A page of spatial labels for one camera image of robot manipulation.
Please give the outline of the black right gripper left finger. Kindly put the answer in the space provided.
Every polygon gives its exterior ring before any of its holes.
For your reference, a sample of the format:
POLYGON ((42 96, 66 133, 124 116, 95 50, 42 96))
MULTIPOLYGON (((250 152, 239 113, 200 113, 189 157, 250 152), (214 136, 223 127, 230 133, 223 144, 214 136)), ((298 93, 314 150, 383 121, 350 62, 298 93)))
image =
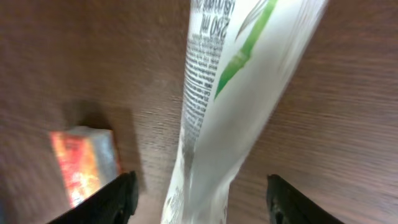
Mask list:
POLYGON ((137 175, 125 172, 49 224, 127 224, 138 200, 137 175))

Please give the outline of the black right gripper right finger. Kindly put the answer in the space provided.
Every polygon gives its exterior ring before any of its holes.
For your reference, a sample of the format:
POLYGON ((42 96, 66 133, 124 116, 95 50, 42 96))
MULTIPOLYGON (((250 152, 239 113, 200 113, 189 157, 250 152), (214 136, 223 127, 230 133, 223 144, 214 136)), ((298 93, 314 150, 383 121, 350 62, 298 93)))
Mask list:
POLYGON ((271 224, 343 224, 281 176, 267 176, 266 201, 271 224))

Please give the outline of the small orange box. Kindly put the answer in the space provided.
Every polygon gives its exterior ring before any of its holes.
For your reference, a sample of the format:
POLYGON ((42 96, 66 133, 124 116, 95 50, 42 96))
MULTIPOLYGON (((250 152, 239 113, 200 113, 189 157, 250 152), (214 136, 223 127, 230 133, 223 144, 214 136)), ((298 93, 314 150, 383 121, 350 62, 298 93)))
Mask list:
POLYGON ((121 173, 111 130, 75 126, 49 136, 72 208, 121 173))

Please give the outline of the white tube with tan cap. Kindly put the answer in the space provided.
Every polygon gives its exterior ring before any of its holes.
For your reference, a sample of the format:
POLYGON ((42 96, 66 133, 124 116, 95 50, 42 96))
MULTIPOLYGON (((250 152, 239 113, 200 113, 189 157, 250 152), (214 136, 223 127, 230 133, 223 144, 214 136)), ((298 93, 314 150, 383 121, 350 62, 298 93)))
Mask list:
POLYGON ((326 0, 190 3, 180 137, 162 223, 226 221, 229 187, 326 5, 326 0))

